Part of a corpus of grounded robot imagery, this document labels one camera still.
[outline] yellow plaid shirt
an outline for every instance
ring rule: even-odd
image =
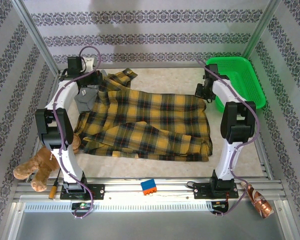
[[[208,161],[210,128],[203,99],[130,89],[127,68],[108,74],[95,105],[81,113],[75,133],[84,153],[167,161]]]

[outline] green basket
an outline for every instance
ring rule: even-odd
[[[256,73],[251,63],[241,56],[212,57],[206,64],[217,64],[220,75],[227,75],[234,89],[247,101],[254,101],[256,109],[266,104]],[[225,106],[219,97],[215,99],[217,109],[223,113]]]

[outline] purple cable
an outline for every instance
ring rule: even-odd
[[[91,205],[90,205],[89,210],[88,210],[83,216],[80,216],[80,217],[79,217],[80,219],[83,219],[84,217],[86,217],[86,216],[92,211],[92,209],[93,209],[93,207],[94,207],[94,196],[93,196],[92,192],[90,191],[90,189],[89,189],[86,185],[84,185],[83,183],[81,183],[79,179],[76,179],[76,177],[75,177],[74,175],[72,175],[72,174],[66,169],[66,167],[65,167],[65,165],[64,165],[64,162],[63,162],[63,160],[62,160],[62,149],[65,148],[65,136],[64,136],[64,132],[62,131],[62,128],[61,128],[61,123],[60,123],[60,120],[59,120],[58,115],[57,115],[56,107],[57,107],[57,101],[58,101],[58,98],[59,98],[61,92],[62,92],[68,85],[70,85],[71,83],[73,83],[73,82],[75,82],[75,81],[78,81],[78,80],[80,80],[80,79],[83,79],[83,78],[85,78],[85,77],[91,75],[92,73],[94,73],[94,72],[99,68],[100,63],[101,63],[101,53],[100,53],[100,51],[99,51],[96,47],[94,47],[94,46],[85,46],[85,47],[83,47],[83,48],[81,49],[80,53],[79,53],[79,56],[81,56],[82,51],[83,51],[84,49],[86,49],[86,48],[92,48],[92,49],[94,49],[94,50],[97,51],[97,53],[98,53],[98,63],[97,63],[97,65],[94,67],[94,69],[93,69],[92,71],[90,71],[90,72],[88,72],[88,73],[86,73],[86,74],[84,74],[84,75],[82,75],[82,76],[78,76],[78,77],[72,79],[71,81],[69,81],[68,83],[66,83],[66,84],[65,84],[65,85],[64,85],[64,86],[56,93],[55,98],[54,98],[54,102],[53,102],[53,107],[52,107],[53,115],[54,115],[54,118],[55,118],[55,121],[56,121],[56,125],[57,125],[57,127],[58,127],[58,129],[59,129],[59,131],[60,131],[60,137],[61,137],[61,147],[60,147],[60,149],[59,149],[60,166],[61,166],[62,170],[63,170],[66,174],[69,175],[70,178],[72,178],[73,180],[75,180],[75,182],[76,182],[77,184],[81,185],[84,189],[87,190],[87,192],[89,193],[90,198],[91,198]]]
[[[219,77],[219,76],[218,76],[217,74],[215,74],[213,71],[211,71],[210,69],[208,69],[208,68],[206,67],[207,64],[206,64],[204,61],[202,61],[202,60],[200,60],[200,59],[197,59],[196,61],[197,61],[197,63],[198,63],[202,68],[204,68],[208,73],[212,74],[212,75],[215,76],[218,80],[220,80],[220,82],[222,82],[222,83],[230,90],[230,92],[234,95],[234,97],[235,97],[240,103],[242,103],[247,109],[249,109],[249,111],[252,113],[252,115],[253,115],[253,117],[254,117],[254,119],[255,119],[255,122],[256,122],[256,128],[257,128],[257,130],[256,130],[256,132],[255,132],[254,137],[253,137],[250,141],[247,141],[247,142],[245,142],[245,143],[239,144],[239,145],[234,149],[234,152],[233,152],[233,154],[232,154],[232,156],[231,156],[231,158],[230,158],[230,172],[231,172],[232,176],[233,176],[235,179],[238,179],[238,180],[240,180],[240,181],[242,181],[242,182],[245,182],[246,187],[245,187],[245,190],[244,190],[243,194],[242,194],[241,197],[239,198],[239,200],[238,200],[234,205],[232,205],[232,207],[231,207],[227,212],[225,212],[225,213],[219,213],[219,214],[216,213],[216,216],[224,216],[224,215],[227,215],[228,213],[230,213],[230,212],[231,212],[231,211],[232,211],[232,210],[233,210],[233,209],[241,202],[241,200],[246,196],[246,193],[248,192],[248,185],[249,185],[249,183],[248,183],[246,180],[244,180],[243,178],[241,178],[241,177],[235,175],[235,173],[234,173],[234,171],[233,171],[232,164],[233,164],[233,161],[234,161],[234,158],[235,158],[235,156],[236,156],[236,154],[237,154],[238,149],[241,148],[241,147],[243,147],[243,146],[245,146],[245,145],[248,145],[248,144],[254,142],[254,141],[257,139],[257,137],[258,137],[258,135],[259,135],[259,130],[260,130],[260,122],[259,122],[258,116],[257,116],[257,114],[255,113],[255,111],[254,111],[254,110],[253,110],[253,109],[252,109],[245,101],[243,101],[243,100],[236,94],[236,92],[233,90],[233,88],[232,88],[229,84],[227,84],[221,77]]]

